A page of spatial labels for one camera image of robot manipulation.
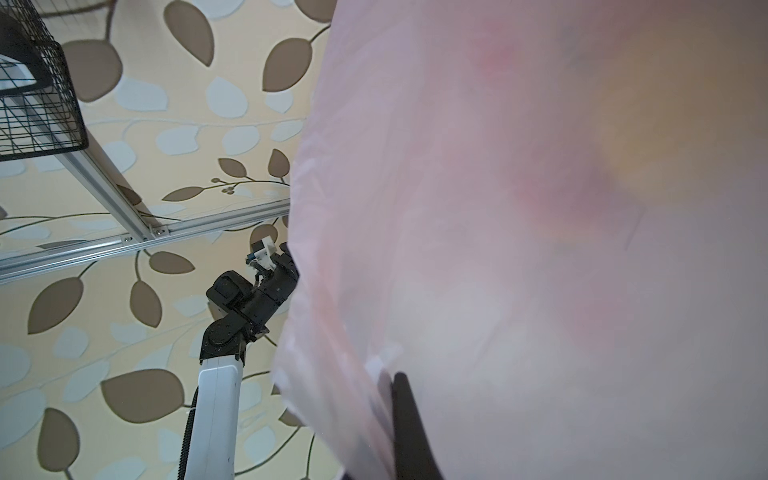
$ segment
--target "wire mesh basket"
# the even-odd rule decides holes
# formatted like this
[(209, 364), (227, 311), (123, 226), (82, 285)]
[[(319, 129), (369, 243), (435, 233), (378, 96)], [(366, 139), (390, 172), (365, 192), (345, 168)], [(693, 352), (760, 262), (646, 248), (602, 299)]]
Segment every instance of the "wire mesh basket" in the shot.
[(0, 29), (0, 161), (85, 149), (64, 52), (32, 3), (0, 0)]

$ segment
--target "pink plastic bag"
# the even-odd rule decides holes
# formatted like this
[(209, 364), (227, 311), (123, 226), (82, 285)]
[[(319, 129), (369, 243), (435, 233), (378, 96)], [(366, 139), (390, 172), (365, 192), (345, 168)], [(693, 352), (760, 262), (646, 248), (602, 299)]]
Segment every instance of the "pink plastic bag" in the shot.
[(768, 469), (767, 5), (339, 0), (273, 377), (353, 476), (398, 369), (448, 479)]

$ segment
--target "brown leaf print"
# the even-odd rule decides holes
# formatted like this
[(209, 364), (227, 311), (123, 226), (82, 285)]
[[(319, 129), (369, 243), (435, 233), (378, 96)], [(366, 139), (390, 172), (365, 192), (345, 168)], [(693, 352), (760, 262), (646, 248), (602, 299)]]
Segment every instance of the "brown leaf print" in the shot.
[(129, 204), (135, 207), (141, 203), (141, 196), (139, 196), (139, 194), (128, 187), (123, 187), (122, 185), (117, 185), (117, 187), (120, 193), (123, 194), (123, 197), (125, 197), (125, 200), (128, 200)]
[(131, 313), (146, 326), (157, 328), (163, 318), (160, 297), (147, 283), (138, 280), (131, 287)]
[(167, 202), (182, 202), (184, 200), (189, 200), (192, 197), (200, 195), (202, 191), (202, 187), (184, 187), (170, 192), (168, 195), (163, 197), (163, 200)]
[(248, 170), (245, 169), (245, 165), (233, 158), (220, 158), (219, 167), (221, 167), (221, 170), (230, 177), (243, 178), (248, 175)]
[(152, 257), (149, 259), (149, 266), (156, 272), (167, 273), (169, 275), (189, 273), (194, 270), (192, 262), (181, 255), (171, 252), (153, 253)]
[(165, 7), (163, 18), (179, 44), (210, 67), (214, 61), (214, 33), (203, 12), (191, 3), (174, 0)]
[(29, 310), (27, 333), (41, 333), (63, 322), (83, 297), (83, 282), (76, 276), (61, 279), (38, 294)]
[(296, 0), (296, 6), (315, 22), (328, 23), (336, 10), (336, 0)]
[(270, 155), (270, 162), (266, 166), (266, 171), (273, 177), (285, 177), (290, 172), (288, 157), (276, 148), (272, 149), (272, 155)]
[(286, 409), (285, 412), (280, 416), (278, 419), (282, 423), (288, 425), (289, 427), (303, 427), (304, 424), (299, 420), (298, 417), (296, 417), (293, 413), (289, 412), (288, 409)]
[(272, 225), (259, 225), (250, 233), (249, 245), (261, 241), (265, 237), (272, 237), (272, 241), (277, 243), (277, 228)]
[(184, 387), (164, 369), (138, 370), (101, 382), (101, 394), (112, 412), (130, 423), (162, 419), (184, 404)]
[(66, 413), (45, 409), (38, 437), (38, 462), (49, 472), (63, 472), (80, 453), (80, 435)]
[(61, 240), (58, 242), (50, 242), (50, 243), (43, 243), (41, 245), (37, 245), (37, 248), (42, 248), (43, 250), (49, 250), (51, 248), (59, 248), (59, 247), (69, 247), (70, 245), (77, 245), (78, 243), (87, 242), (87, 240)]
[(304, 76), (312, 62), (312, 45), (304, 38), (287, 38), (272, 48), (264, 63), (262, 89), (283, 91)]
[(118, 51), (105, 40), (75, 40), (63, 44), (74, 92), (81, 101), (94, 101), (111, 92), (123, 75)]

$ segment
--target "white leaf print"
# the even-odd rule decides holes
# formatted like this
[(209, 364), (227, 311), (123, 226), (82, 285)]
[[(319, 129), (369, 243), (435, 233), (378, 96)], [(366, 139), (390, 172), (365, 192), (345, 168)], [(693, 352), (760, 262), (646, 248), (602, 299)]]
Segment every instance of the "white leaf print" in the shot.
[(88, 348), (88, 334), (76, 326), (65, 327), (53, 345), (53, 356), (58, 359), (79, 359)]
[(35, 164), (35, 168), (38, 172), (52, 172), (56, 170), (64, 170), (64, 165), (61, 164), (58, 159), (53, 155), (46, 155), (44, 157), (35, 157), (32, 159), (32, 163)]
[(248, 111), (248, 99), (242, 90), (216, 77), (205, 91), (208, 108), (216, 115), (224, 118), (238, 118)]
[(147, 209), (149, 210), (149, 213), (153, 215), (170, 215), (186, 210), (187, 208), (180, 204), (162, 204), (150, 205)]
[(253, 192), (250, 191), (250, 188), (242, 184), (237, 185), (235, 189), (232, 190), (232, 195), (237, 195), (238, 197), (253, 198)]
[(47, 405), (38, 389), (12, 396), (0, 407), (0, 450), (27, 435), (43, 417)]
[(270, 427), (263, 427), (248, 437), (243, 443), (243, 450), (253, 463), (261, 463), (270, 456), (275, 448), (275, 432)]
[(0, 343), (0, 388), (24, 379), (31, 361), (26, 350), (16, 345)]
[(281, 121), (279, 124), (275, 125), (274, 129), (272, 129), (270, 138), (274, 141), (286, 141), (289, 138), (298, 135), (302, 128), (304, 128), (304, 122), (301, 120)]
[(259, 129), (253, 125), (248, 125), (229, 130), (221, 139), (221, 144), (227, 155), (240, 155), (256, 147), (260, 139)]
[(208, 308), (208, 297), (205, 295), (190, 295), (174, 303), (174, 308), (184, 316), (193, 317)]
[(200, 348), (203, 346), (203, 334), (205, 334), (205, 329), (201, 329), (200, 332), (197, 332), (197, 335), (192, 339), (189, 356), (193, 359), (200, 358)]
[(112, 323), (109, 326), (109, 330), (112, 334), (112, 338), (127, 345), (140, 342), (147, 338), (147, 327), (140, 323), (129, 323), (127, 325)]
[(94, 480), (136, 480), (146, 469), (147, 464), (141, 458), (123, 458), (99, 470)]
[(8, 160), (0, 162), (0, 178), (15, 177), (27, 170), (27, 166), (21, 160)]
[(266, 412), (258, 412), (256, 415), (251, 415), (249, 417), (246, 417), (242, 420), (237, 421), (237, 434), (242, 435), (243, 432), (248, 430), (251, 425), (256, 423), (258, 420), (266, 416)]
[(261, 385), (253, 380), (243, 382), (240, 386), (240, 404), (238, 411), (245, 412), (261, 403)]
[(123, 77), (114, 89), (114, 99), (122, 108), (132, 111), (164, 111), (168, 95), (160, 85)]
[(69, 220), (69, 223), (73, 227), (77, 227), (81, 230), (94, 231), (110, 230), (117, 228), (118, 226), (118, 222), (112, 220), (111, 218), (105, 218), (103, 220)]
[[(9, 222), (3, 225), (3, 228), (7, 230), (20, 227), (21, 225), (23, 225), (23, 223)], [(5, 235), (17, 240), (44, 240), (51, 236), (51, 231), (42, 225), (30, 225), (29, 227), (13, 230)]]
[(120, 173), (124, 173), (136, 163), (136, 152), (124, 141), (113, 141), (102, 148)]
[(243, 0), (191, 0), (192, 5), (203, 12), (210, 20), (218, 20), (232, 15), (243, 4)]
[(168, 359), (170, 358), (170, 350), (173, 345), (166, 345), (156, 352), (152, 352), (145, 356), (134, 367), (136, 370), (149, 370), (149, 369), (165, 369), (168, 366)]
[(181, 453), (181, 436), (168, 429), (157, 430), (157, 454), (163, 463), (176, 463)]
[(290, 90), (268, 93), (264, 98), (264, 103), (274, 111), (284, 114), (293, 106), (293, 94)]
[(80, 402), (93, 392), (101, 380), (107, 378), (108, 374), (109, 362), (107, 360), (99, 360), (89, 366), (84, 366), (69, 378), (69, 382), (64, 387), (64, 394), (61, 395), (61, 400)]
[(197, 132), (200, 128), (194, 125), (171, 128), (162, 131), (154, 139), (157, 148), (166, 155), (184, 155), (197, 151)]

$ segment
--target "black cable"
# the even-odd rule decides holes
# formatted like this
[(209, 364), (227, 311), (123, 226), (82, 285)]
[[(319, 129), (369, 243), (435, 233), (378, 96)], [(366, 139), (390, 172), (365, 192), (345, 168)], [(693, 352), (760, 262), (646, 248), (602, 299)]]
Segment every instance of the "black cable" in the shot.
[(187, 473), (187, 457), (190, 454), (190, 442), (192, 441), (192, 426), (194, 425), (194, 413), (197, 411), (197, 391), (194, 390), (194, 397), (192, 397), (192, 407), (187, 415), (187, 427), (184, 429), (184, 443), (181, 444), (181, 457), (179, 458), (179, 479), (184, 480), (184, 475)]

